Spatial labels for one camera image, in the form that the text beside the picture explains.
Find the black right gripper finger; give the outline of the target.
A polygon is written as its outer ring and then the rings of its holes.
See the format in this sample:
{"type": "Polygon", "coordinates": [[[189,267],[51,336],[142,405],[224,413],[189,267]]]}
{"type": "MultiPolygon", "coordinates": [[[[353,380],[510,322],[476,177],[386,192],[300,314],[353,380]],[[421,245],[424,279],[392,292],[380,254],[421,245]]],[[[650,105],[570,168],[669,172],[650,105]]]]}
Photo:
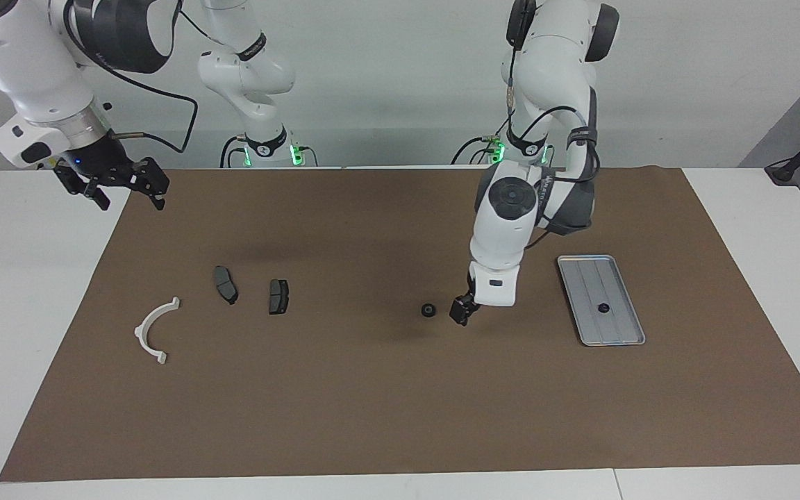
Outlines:
{"type": "Polygon", "coordinates": [[[70,195],[82,195],[95,203],[102,211],[107,211],[110,206],[110,199],[99,187],[96,178],[92,178],[91,181],[84,181],[67,164],[56,164],[53,167],[53,171],[67,193],[70,195]]]}
{"type": "Polygon", "coordinates": [[[142,193],[152,202],[156,210],[162,211],[166,204],[165,195],[169,187],[169,178],[159,167],[156,159],[146,156],[134,162],[131,171],[133,172],[131,190],[142,193]]]}

